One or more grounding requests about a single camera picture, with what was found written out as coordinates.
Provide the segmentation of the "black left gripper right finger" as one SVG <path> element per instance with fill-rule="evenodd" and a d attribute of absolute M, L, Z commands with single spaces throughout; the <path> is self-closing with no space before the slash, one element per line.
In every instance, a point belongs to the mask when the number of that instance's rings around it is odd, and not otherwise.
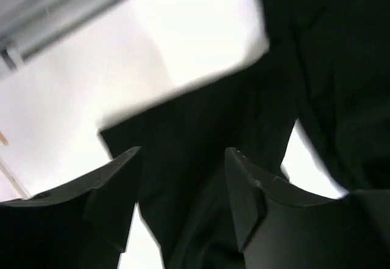
<path fill-rule="evenodd" d="M 247 268 L 388 268 L 389 191 L 331 199 L 225 151 L 238 249 Z"/>

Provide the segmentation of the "black trousers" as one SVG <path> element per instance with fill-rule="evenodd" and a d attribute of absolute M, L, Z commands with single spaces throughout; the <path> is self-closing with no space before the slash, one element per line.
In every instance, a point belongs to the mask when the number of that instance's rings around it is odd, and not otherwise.
<path fill-rule="evenodd" d="M 256 63 L 101 132 L 144 156 L 141 215 L 166 268 L 243 268 L 224 172 L 234 147 L 276 175 L 300 122 L 347 190 L 389 187 L 389 0 L 262 0 Z"/>

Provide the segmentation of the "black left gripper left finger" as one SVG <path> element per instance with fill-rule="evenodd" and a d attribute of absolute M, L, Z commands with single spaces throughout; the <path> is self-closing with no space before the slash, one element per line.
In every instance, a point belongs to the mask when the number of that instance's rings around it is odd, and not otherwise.
<path fill-rule="evenodd" d="M 66 184 L 1 203 L 1 267 L 116 268 L 140 177 L 140 148 L 132 147 Z"/>

